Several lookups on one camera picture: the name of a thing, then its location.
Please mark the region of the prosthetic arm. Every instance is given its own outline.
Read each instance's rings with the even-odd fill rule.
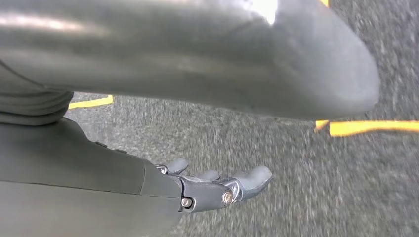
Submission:
[[[63,118],[72,91],[294,119],[378,101],[375,62],[317,0],[0,0],[0,234],[148,236],[250,199],[272,173],[184,176]]]

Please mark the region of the gray carpet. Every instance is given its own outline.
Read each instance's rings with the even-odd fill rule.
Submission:
[[[380,103],[353,119],[419,120],[419,0],[332,0],[331,7],[380,68]],[[185,216],[168,236],[419,236],[418,134],[331,138],[327,130],[314,133],[313,122],[123,96],[67,117],[90,139],[152,162],[186,158],[192,174],[212,168],[227,175],[259,164],[273,170],[259,197]]]

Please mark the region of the yellow line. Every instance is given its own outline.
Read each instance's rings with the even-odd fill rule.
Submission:
[[[330,135],[332,137],[345,137],[377,130],[419,132],[419,121],[351,121],[330,123]]]
[[[314,131],[319,131],[321,129],[323,129],[324,127],[326,127],[329,124],[328,120],[319,120],[316,121],[316,128],[314,129]]]
[[[80,101],[80,102],[74,102],[70,103],[68,109],[75,109],[75,108],[88,108],[88,107],[94,107],[94,106],[100,106],[100,105],[109,105],[114,102],[114,97],[112,95],[108,95],[106,98],[101,98],[97,100],[90,100],[90,101]]]
[[[329,6],[329,0],[320,0],[324,5]]]

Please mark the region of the metal screw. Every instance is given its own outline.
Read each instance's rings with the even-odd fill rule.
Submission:
[[[189,208],[192,206],[192,200],[189,198],[182,198],[181,205],[185,208]]]
[[[230,189],[224,191],[222,202],[224,206],[229,206],[233,202],[233,192]]]

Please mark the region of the prosthetic hand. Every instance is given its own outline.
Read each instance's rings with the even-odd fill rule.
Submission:
[[[196,177],[180,175],[187,166],[188,162],[184,159],[156,166],[162,174],[170,176],[182,187],[180,212],[183,213],[223,209],[248,200],[262,192],[272,179],[271,171],[265,166],[225,179],[220,179],[215,170],[207,170]]]

